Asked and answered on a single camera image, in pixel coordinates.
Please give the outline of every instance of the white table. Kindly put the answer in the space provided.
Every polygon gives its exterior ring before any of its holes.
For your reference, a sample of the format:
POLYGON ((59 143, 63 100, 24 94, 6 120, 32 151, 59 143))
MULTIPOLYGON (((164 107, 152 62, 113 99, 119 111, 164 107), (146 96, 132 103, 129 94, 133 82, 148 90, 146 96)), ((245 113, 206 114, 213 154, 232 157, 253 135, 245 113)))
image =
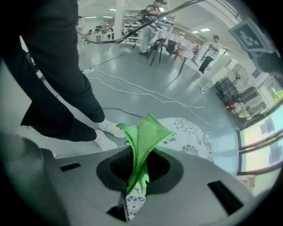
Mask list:
POLYGON ((88 40, 90 41, 97 41, 97 37, 101 37, 101 41, 107 41, 108 40, 108 36, 110 35, 110 39, 112 40, 112 35, 114 34, 114 32, 107 32, 107 33, 98 33, 98 34, 91 34, 88 36, 88 40))
POLYGON ((150 57, 152 51, 154 50, 155 46, 157 45, 157 42, 160 41, 159 45, 158 45, 158 48, 153 56, 153 59, 151 61, 151 64, 150 66, 153 64, 154 60, 155 60, 155 56, 156 54, 158 53, 158 50, 160 50, 160 57, 159 57, 159 63, 161 62, 161 55, 162 55, 162 49, 163 49, 163 44, 166 40, 171 40, 171 41, 174 41, 176 42, 177 44, 179 44, 179 51, 178 53, 180 52, 181 49, 184 50, 184 61, 182 63, 182 66, 181 66, 181 69, 179 71, 179 74, 178 74, 178 77, 179 75, 181 74, 182 70, 183 70, 183 67, 187 61, 187 59, 192 59, 194 57, 194 54, 192 52, 193 48, 194 48, 194 44, 190 41, 188 41, 187 39, 184 39, 183 37, 181 36, 178 36, 178 35, 175 35, 175 34, 172 34, 170 32, 167 32, 167 31, 164 31, 164 30, 160 30, 156 33, 156 35, 154 36, 154 38, 152 39, 152 41, 154 42, 154 45, 149 53, 149 55, 147 56, 147 59, 150 57))

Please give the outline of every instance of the white shirt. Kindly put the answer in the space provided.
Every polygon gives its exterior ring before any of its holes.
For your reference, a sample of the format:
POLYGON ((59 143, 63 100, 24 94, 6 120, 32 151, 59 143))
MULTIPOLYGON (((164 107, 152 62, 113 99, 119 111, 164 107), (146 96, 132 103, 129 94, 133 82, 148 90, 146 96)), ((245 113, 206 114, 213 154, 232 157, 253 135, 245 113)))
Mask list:
MULTIPOLYGON (((214 43, 213 47, 218 49, 219 51, 222 49, 222 44, 221 43, 214 43)), ((210 56, 213 60, 217 59, 219 52, 214 51, 212 48, 208 51, 208 57, 210 56)))

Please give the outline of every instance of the standing fan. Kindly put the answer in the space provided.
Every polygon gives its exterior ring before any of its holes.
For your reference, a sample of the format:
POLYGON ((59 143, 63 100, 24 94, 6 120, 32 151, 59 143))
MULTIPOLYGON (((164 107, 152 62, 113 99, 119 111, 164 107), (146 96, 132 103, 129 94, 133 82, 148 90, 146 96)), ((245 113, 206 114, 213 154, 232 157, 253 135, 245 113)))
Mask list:
POLYGON ((228 73, 228 78, 238 90, 245 88, 249 81, 247 70, 238 64, 228 73))

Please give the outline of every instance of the epoxy floor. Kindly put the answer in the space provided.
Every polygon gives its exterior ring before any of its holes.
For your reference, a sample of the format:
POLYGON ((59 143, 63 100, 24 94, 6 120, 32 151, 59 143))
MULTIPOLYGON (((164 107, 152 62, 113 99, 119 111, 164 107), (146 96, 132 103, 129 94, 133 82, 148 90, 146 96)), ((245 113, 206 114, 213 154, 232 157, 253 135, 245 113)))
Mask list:
MULTIPOLYGON (((117 57, 132 48, 132 45, 123 44, 87 45, 80 56, 79 66, 81 70, 85 70, 93 65, 117 57)), ((175 80, 181 67, 181 61, 179 59, 174 62, 172 57, 163 55, 161 63, 158 62, 159 57, 156 57, 154 64, 150 67, 151 60, 147 60, 146 57, 140 56, 138 52, 139 49, 136 47, 124 56, 96 66, 94 69, 125 79, 140 87, 158 92, 186 105, 195 107, 202 107, 204 105, 201 90, 196 80, 193 78, 193 75, 195 74, 194 69, 185 65, 180 77, 175 80)), ((126 92, 150 93, 121 80, 110 78, 100 72, 89 73, 88 77, 100 78, 105 84, 126 92)), ((218 99, 213 90, 205 88, 205 106, 203 108, 195 109, 190 107, 190 110, 200 119, 211 124, 211 130, 208 124, 203 123, 188 109, 176 103, 161 103, 148 95, 130 95, 117 92, 104 86, 96 79, 90 79, 90 82, 92 84, 93 92, 103 108, 123 109, 126 112, 140 116, 150 113, 157 119, 181 117, 195 123, 204 132, 211 131, 208 135, 213 144, 215 164, 226 172, 236 175, 238 163, 236 133, 224 104, 218 99)), ((51 92, 56 95, 56 92, 52 90, 49 84, 46 83, 46 85, 51 92)), ((162 101, 170 101, 159 95, 152 95, 162 101)), ((62 103, 70 109, 78 120, 94 129, 98 128, 97 124, 90 121, 79 110, 73 108, 64 100, 62 103)), ((138 125, 140 121, 138 117, 126 114, 119 110, 106 109, 105 114, 108 120, 116 123, 123 122, 128 126, 138 125)), ((37 133, 33 128, 20 128, 19 134, 23 137, 30 138, 36 142, 39 147, 45 147, 46 145, 47 149, 58 154, 57 158, 91 154, 101 151, 95 142, 75 143, 52 138, 48 138, 46 142, 46 137, 37 133)), ((107 136, 116 142, 119 147, 126 142, 125 139, 118 139, 110 134, 107 134, 107 136)))

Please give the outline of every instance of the lace tablecloth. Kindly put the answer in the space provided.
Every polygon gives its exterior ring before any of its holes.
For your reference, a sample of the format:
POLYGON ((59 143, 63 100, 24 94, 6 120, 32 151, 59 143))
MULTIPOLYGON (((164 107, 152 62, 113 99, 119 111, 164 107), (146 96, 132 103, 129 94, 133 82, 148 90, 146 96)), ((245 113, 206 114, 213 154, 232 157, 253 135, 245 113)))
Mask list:
MULTIPOLYGON (((210 138, 197 125, 182 118, 165 118, 158 120, 164 127, 176 133, 175 137, 159 144, 172 150, 195 155, 213 162, 213 151, 210 138)), ((134 219, 137 212, 145 204, 139 184, 126 197, 129 219, 134 219)))

